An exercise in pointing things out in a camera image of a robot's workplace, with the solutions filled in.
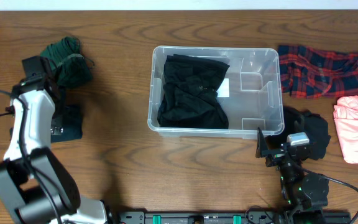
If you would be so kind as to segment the navy garment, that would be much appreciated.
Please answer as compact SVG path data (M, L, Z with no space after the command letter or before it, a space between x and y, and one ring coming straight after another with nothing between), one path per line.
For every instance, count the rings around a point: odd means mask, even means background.
M51 142L63 142L81 139L83 116L80 105L66 105L63 114L63 132L61 135L52 136Z

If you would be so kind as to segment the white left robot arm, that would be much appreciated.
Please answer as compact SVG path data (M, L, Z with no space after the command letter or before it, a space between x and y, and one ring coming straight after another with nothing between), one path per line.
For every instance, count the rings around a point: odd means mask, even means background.
M0 199L14 223L261 223L265 212L113 214L80 195L50 150L58 89L24 81L8 93L14 110L11 142L0 162Z

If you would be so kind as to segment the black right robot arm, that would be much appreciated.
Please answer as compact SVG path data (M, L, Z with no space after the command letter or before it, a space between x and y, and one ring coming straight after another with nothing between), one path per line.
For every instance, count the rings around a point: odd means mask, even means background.
M274 223L326 223L323 207L328 204L329 183L319 174L303 170L301 162L312 155L307 144L284 143L279 149L258 146L259 156L267 167L280 172L283 198L288 206L273 216Z

